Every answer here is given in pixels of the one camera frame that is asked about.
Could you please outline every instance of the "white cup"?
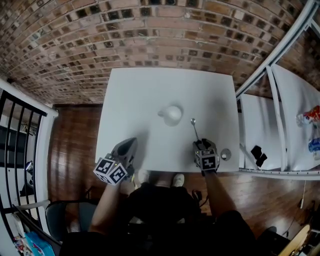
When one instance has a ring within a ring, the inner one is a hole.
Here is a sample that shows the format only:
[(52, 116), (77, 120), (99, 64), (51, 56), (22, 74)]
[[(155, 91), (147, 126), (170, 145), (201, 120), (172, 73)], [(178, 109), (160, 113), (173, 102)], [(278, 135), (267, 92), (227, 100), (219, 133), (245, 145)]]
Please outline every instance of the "white cup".
[(167, 126), (173, 127), (179, 124), (182, 118), (182, 111), (177, 106), (168, 106), (160, 110), (158, 116), (163, 118)]

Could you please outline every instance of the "brick ceiling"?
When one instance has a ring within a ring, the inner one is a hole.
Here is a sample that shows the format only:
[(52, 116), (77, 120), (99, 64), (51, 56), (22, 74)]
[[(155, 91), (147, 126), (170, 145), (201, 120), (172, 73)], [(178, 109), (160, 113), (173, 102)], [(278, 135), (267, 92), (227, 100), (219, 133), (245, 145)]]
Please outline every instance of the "brick ceiling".
[[(121, 67), (227, 74), (237, 89), (303, 6), (300, 0), (2, 0), (0, 72), (54, 104), (102, 103), (111, 69)], [(314, 38), (302, 34), (279, 63), (318, 89)], [(249, 93), (271, 97), (268, 79)]]

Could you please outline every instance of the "metal spoon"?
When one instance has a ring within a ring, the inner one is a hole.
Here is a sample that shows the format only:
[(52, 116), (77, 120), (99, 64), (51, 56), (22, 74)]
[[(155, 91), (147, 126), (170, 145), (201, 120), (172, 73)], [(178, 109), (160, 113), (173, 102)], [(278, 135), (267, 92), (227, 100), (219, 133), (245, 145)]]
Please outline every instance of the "metal spoon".
[(196, 119), (191, 118), (191, 124), (193, 125), (194, 131), (195, 131), (196, 139), (199, 141), (198, 133), (197, 133), (197, 130), (196, 130)]

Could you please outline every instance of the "human arm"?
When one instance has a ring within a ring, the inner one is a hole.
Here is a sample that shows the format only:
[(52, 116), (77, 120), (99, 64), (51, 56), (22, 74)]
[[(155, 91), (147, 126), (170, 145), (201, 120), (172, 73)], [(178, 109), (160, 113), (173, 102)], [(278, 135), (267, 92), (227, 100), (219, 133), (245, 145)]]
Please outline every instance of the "human arm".
[(205, 182), (213, 216), (218, 218), (223, 213), (237, 210), (235, 203), (221, 184), (215, 172), (205, 172)]
[(107, 185), (102, 197), (97, 205), (89, 228), (90, 232), (98, 232), (108, 235), (115, 223), (115, 217), (118, 210), (120, 199), (120, 185)]

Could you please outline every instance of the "shoe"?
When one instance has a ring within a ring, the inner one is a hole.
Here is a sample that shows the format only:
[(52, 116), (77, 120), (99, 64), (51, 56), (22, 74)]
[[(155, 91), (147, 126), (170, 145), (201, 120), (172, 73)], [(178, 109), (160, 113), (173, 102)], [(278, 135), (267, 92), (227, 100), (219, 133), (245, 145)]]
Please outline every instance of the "shoe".
[(182, 187), (185, 183), (185, 176), (178, 173), (173, 177), (172, 187)]
[(149, 182), (149, 177), (150, 177), (150, 171), (149, 170), (144, 170), (144, 169), (140, 169), (138, 171), (138, 180), (140, 182), (140, 184), (145, 183), (145, 182)]

